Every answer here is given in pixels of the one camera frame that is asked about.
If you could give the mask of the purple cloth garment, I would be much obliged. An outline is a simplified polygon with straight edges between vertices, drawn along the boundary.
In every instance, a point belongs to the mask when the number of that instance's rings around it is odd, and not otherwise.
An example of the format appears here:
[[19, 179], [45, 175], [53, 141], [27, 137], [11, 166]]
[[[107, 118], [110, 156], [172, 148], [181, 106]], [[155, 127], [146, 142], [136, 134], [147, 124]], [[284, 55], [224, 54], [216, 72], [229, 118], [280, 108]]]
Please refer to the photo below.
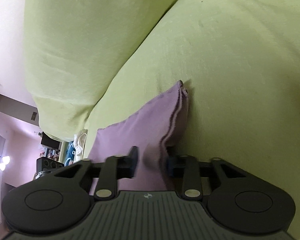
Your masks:
[[89, 159], [99, 163], [139, 148], [134, 178], [120, 179], [119, 190], [164, 191], [171, 187], [164, 169], [167, 147], [174, 146], [187, 126], [189, 96], [182, 81], [156, 96], [126, 120], [99, 128]]

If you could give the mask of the blue white cloth pile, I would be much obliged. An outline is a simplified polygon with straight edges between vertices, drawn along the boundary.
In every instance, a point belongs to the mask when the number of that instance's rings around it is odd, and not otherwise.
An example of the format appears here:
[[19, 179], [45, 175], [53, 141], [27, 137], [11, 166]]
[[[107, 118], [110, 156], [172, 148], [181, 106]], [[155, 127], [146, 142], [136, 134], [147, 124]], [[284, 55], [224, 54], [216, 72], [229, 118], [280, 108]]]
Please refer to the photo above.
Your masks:
[[66, 150], [65, 166], [69, 166], [83, 159], [85, 143], [87, 140], [87, 129], [83, 129], [74, 135], [74, 140], [69, 143]]

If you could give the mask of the light green sofa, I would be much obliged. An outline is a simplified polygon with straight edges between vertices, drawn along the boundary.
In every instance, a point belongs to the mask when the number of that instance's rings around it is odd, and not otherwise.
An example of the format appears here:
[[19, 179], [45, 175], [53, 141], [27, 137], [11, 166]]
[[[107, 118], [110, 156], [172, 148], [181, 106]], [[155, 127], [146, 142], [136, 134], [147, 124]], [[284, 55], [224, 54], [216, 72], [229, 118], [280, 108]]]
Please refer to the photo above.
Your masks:
[[178, 152], [286, 190], [300, 238], [300, 0], [25, 0], [24, 57], [40, 128], [87, 150], [183, 81]]

